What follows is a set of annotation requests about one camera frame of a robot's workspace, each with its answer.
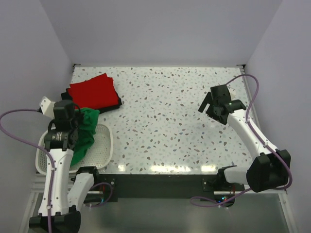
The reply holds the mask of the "green t shirt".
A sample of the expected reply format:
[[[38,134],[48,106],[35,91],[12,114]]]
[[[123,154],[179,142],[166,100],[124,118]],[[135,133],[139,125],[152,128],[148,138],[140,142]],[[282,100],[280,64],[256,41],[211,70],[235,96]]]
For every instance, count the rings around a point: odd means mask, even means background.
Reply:
[[[78,140],[74,147],[74,154],[70,166],[79,163],[85,156],[88,149],[94,144],[94,135],[100,111],[91,108],[82,108],[83,121],[78,127]]]

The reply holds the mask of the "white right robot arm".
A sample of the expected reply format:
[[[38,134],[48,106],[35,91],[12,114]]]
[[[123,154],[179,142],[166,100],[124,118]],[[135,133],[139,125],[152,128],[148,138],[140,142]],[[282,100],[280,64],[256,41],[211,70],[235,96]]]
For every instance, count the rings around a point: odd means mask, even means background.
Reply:
[[[252,124],[252,119],[246,115],[246,106],[241,100],[232,100],[226,85],[211,87],[199,112],[205,112],[213,120],[230,126],[253,160],[250,167],[231,165],[220,168],[213,182],[214,187],[227,191],[237,183],[248,185],[258,193],[289,183],[290,154],[287,150],[279,150]]]

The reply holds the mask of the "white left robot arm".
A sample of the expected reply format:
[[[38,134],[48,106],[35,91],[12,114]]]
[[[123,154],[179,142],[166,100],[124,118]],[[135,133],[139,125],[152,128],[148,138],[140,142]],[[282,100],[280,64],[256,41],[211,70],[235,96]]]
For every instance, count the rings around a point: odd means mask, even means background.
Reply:
[[[94,166],[77,170],[74,184],[69,184],[69,170],[78,140],[83,113],[70,100],[54,102],[44,97],[40,103],[43,115],[51,118],[44,136],[47,170],[43,199],[38,215],[31,217],[29,228],[36,233],[76,233],[81,226],[80,209],[89,190],[100,187],[101,179]]]

